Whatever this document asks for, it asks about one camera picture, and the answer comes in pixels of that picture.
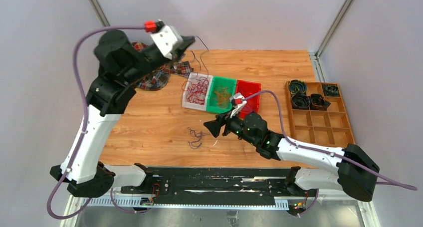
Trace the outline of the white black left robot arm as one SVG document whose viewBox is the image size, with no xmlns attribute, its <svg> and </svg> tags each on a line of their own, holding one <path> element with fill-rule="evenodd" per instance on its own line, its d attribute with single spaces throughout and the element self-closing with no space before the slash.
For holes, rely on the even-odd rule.
<svg viewBox="0 0 423 227">
<path fill-rule="evenodd" d="M 98 198 L 112 188 L 127 186 L 146 194 L 153 187 L 145 166 L 107 165 L 99 160 L 112 129 L 136 93 L 136 84 L 179 61 L 195 42 L 194 36 L 180 36 L 168 26 L 153 33 L 152 39 L 153 44 L 137 51 L 123 31 L 111 30 L 100 37 L 94 49 L 99 75 L 84 100 L 80 135 L 63 163 L 50 169 L 50 175 L 67 183 L 75 197 Z"/>
</svg>

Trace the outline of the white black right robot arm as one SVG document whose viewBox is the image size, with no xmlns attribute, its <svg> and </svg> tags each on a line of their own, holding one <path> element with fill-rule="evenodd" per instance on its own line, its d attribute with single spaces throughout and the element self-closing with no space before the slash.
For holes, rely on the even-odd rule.
<svg viewBox="0 0 423 227">
<path fill-rule="evenodd" d="M 255 112 L 243 119 L 229 112 L 217 114 L 215 120 L 205 122 L 204 126 L 215 138 L 235 134 L 266 159 L 311 165 L 312 168 L 291 168 L 285 189 L 293 196 L 304 190 L 327 189 L 343 191 L 363 202 L 373 198 L 380 168 L 358 145 L 327 147 L 289 139 L 269 130 L 267 122 Z"/>
</svg>

